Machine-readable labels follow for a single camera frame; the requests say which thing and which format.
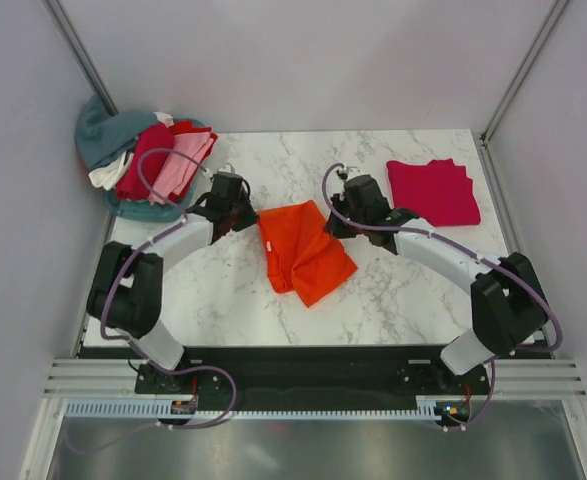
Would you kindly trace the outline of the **orange t shirt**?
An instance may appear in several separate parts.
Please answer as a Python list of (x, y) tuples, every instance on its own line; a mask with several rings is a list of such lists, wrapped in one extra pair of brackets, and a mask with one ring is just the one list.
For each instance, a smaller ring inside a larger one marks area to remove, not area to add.
[(325, 223), (312, 200), (259, 213), (267, 277), (273, 290), (294, 292), (307, 307), (331, 294), (357, 271), (340, 241), (324, 231)]

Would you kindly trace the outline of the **magenta t shirt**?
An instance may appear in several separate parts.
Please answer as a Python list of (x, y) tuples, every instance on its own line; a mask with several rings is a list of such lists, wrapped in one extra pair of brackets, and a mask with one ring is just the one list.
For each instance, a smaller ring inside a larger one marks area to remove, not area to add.
[(386, 162), (387, 178), (396, 208), (406, 208), (434, 227), (477, 226), (481, 213), (474, 182), (453, 159), (410, 165)]

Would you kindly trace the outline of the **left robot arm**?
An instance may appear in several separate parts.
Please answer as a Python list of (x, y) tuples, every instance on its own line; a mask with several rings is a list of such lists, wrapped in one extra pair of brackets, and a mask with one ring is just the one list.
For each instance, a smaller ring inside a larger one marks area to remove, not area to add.
[(211, 189), (174, 225), (137, 248), (117, 241), (104, 245), (87, 314), (100, 321), (104, 339), (124, 340), (150, 360), (159, 369), (158, 382), (169, 392), (184, 392), (193, 371), (182, 363), (185, 347), (160, 319), (164, 274), (189, 255), (257, 221), (248, 182), (236, 173), (215, 173)]

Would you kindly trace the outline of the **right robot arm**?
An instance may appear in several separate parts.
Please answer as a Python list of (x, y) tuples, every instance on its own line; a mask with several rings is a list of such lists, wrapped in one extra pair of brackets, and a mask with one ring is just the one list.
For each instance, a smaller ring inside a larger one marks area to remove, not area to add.
[(441, 350), (441, 362), (431, 368), (438, 391), (456, 392), (470, 370), (517, 350), (550, 320), (549, 305), (526, 256), (485, 255), (441, 234), (414, 211), (391, 207), (372, 176), (342, 164), (329, 170), (342, 183), (340, 192), (324, 196), (329, 235), (362, 235), (378, 248), (428, 267), (470, 298), (470, 328)]

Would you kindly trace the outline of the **pink t shirt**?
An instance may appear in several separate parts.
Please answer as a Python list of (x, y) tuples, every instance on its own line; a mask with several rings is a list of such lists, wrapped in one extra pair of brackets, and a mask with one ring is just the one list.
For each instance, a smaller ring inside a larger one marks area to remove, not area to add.
[[(209, 132), (183, 133), (175, 137), (173, 149), (202, 164), (216, 141), (217, 135)], [(164, 205), (165, 197), (179, 203), (188, 192), (197, 170), (191, 161), (176, 153), (170, 153), (153, 184), (153, 189), (160, 196), (150, 193), (148, 200), (151, 204)]]

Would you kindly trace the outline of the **teal laundry basket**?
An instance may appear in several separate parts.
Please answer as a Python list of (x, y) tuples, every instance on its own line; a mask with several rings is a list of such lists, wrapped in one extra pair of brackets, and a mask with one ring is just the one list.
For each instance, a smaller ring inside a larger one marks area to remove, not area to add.
[[(191, 121), (193, 121), (198, 126), (207, 127), (207, 126), (205, 126), (195, 120), (191, 120)], [(133, 159), (135, 147), (131, 151), (132, 159)], [(188, 157), (187, 155), (185, 155), (183, 153), (178, 152), (177, 150), (167, 149), (167, 152), (168, 152), (168, 155), (170, 153), (176, 153), (176, 154), (182, 156), (184, 159), (188, 159), (193, 164), (195, 164), (197, 167), (199, 167), (200, 165), (202, 165), (204, 163), (203, 162), (202, 164), (198, 165), (192, 158)], [(197, 185), (197, 179), (196, 179), (196, 175), (195, 175), (193, 182), (191, 184), (191, 188), (189, 189), (184, 200), (181, 203), (175, 203), (175, 204), (184, 208), (188, 204), (188, 202), (192, 199), (196, 185)], [(164, 205), (151, 204), (148, 199), (145, 201), (128, 201), (128, 200), (120, 201), (116, 197), (116, 186), (117, 186), (117, 184), (112, 189), (106, 191), (103, 194), (103, 200), (104, 200), (105, 206), (107, 207), (109, 212), (116, 217), (120, 217), (120, 218), (124, 218), (124, 219), (128, 219), (128, 220), (133, 220), (133, 221), (152, 222), (152, 223), (168, 223), (168, 222), (174, 221), (175, 219), (177, 219), (179, 217), (178, 211), (170, 206), (170, 204), (174, 203), (174, 202), (172, 202), (168, 198), (163, 197), (163, 200), (165, 201)], [(150, 190), (150, 193), (153, 193), (157, 196), (160, 196), (160, 194), (157, 193), (153, 189), (153, 185), (149, 185), (148, 188)]]

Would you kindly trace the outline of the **crimson t shirt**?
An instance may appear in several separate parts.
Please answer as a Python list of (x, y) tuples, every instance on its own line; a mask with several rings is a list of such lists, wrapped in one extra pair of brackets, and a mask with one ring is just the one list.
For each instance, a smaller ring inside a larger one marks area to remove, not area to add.
[(117, 183), (116, 197), (120, 201), (145, 201), (150, 195), (149, 185), (159, 176), (166, 159), (167, 149), (174, 146), (174, 135), (163, 123), (143, 131), (134, 149), (127, 173)]

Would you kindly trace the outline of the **grey-teal t shirt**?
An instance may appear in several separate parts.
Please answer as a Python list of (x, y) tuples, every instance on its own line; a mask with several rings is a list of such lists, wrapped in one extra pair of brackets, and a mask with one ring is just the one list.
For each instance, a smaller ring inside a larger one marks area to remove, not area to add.
[(75, 125), (74, 140), (88, 171), (113, 163), (136, 138), (158, 123), (148, 110), (129, 110), (111, 115), (101, 98), (93, 95), (82, 107)]

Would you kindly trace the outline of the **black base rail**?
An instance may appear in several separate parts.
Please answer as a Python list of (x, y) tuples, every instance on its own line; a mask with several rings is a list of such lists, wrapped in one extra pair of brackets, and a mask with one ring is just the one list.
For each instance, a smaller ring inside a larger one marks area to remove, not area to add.
[(475, 400), (490, 388), (487, 368), (456, 376), (438, 346), (193, 347), (184, 368), (209, 371), (170, 377), (137, 372), (138, 394), (192, 394), (205, 407), (414, 407), (421, 398)]

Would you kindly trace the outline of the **right aluminium frame post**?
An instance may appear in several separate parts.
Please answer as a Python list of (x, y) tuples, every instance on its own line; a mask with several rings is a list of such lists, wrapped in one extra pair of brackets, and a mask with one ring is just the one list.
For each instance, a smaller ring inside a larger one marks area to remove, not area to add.
[(571, 0), (554, 0), (552, 2), (486, 127), (479, 134), (480, 144), (484, 148), (488, 147), (489, 142), (496, 134), (571, 5)]

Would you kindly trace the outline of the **aluminium frame post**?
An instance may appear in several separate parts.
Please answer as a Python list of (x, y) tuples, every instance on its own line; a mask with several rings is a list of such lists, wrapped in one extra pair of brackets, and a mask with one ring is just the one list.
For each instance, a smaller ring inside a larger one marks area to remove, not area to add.
[(571, 5), (571, 0), (554, 0), (552, 2), (486, 127), (479, 134), (480, 144), (484, 148), (488, 147), (489, 142), (496, 134)]
[(42, 3), (94, 94), (101, 99), (110, 114), (116, 114), (118, 108), (63, 3), (59, 0), (43, 0)]

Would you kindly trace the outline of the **left aluminium frame post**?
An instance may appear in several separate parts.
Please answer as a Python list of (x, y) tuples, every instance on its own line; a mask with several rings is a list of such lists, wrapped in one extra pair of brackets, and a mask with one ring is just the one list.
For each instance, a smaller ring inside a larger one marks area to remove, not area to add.
[(101, 99), (110, 114), (116, 114), (118, 108), (63, 3), (59, 0), (43, 0), (42, 3), (94, 94)]

